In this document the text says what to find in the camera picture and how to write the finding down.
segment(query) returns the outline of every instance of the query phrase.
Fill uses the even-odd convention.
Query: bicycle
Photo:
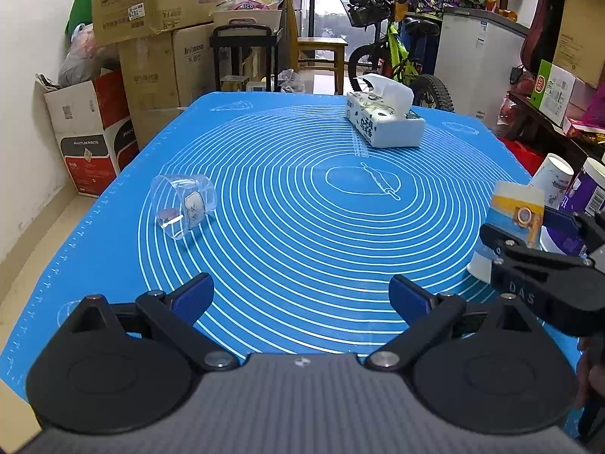
[[[454,104],[444,83],[434,75],[422,74],[423,56],[416,53],[422,37],[438,36],[439,25],[429,19],[405,17],[399,19],[397,4],[407,0],[340,0],[352,27],[380,26],[387,21],[386,33],[372,44],[355,49],[349,57],[349,80],[356,92],[369,84],[363,79],[365,73],[378,73],[410,87],[414,92],[415,106],[430,107],[453,112]],[[408,52],[397,30],[396,22],[403,20],[406,32],[412,39]]]

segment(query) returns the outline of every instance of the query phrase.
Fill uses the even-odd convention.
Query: bicycle seat
[[[411,37],[419,38],[422,36],[438,36],[440,33],[439,25],[430,20],[415,19],[406,17],[403,19],[406,34]]]

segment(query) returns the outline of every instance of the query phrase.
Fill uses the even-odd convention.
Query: baseboard
[[[77,195],[71,182],[59,189],[53,199],[21,234],[6,259],[0,263],[0,303],[8,294],[14,279],[17,278],[29,255]]]

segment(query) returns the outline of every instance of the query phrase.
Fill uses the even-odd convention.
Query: pink package
[[[600,84],[597,93],[592,96],[591,103],[581,121],[586,124],[605,126],[605,81]]]

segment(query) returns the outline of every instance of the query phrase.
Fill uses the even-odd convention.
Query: bicycle tire
[[[391,60],[386,56],[386,52],[383,47],[376,46],[375,44],[364,44],[363,46],[360,46],[351,53],[351,56],[349,56],[349,81],[351,82],[351,87],[355,92],[361,92],[361,87],[359,86],[358,81],[359,77],[357,76],[357,66],[359,65],[359,60],[364,56],[371,57],[370,63],[372,64],[372,68],[376,67],[376,71],[378,62],[381,58],[389,64],[388,69],[392,69],[390,66]]]
[[[454,102],[444,83],[434,75],[419,75],[411,83],[410,88],[414,92],[415,106],[419,106],[422,97],[429,92],[435,101],[435,109],[454,111]]]

